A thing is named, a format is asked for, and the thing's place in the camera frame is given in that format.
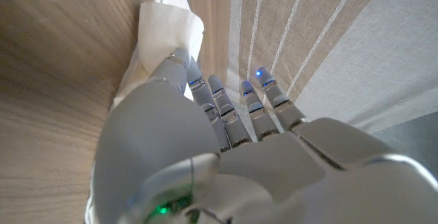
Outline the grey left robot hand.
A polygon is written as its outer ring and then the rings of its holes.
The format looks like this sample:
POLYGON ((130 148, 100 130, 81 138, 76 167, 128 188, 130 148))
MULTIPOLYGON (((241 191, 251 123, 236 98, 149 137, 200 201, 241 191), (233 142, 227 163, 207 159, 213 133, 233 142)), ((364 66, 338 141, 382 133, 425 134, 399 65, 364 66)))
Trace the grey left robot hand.
POLYGON ((437 180, 333 119, 307 121, 265 68, 249 82, 252 141, 222 84, 184 49, 149 53, 150 77, 110 113, 86 223, 436 223, 437 180))

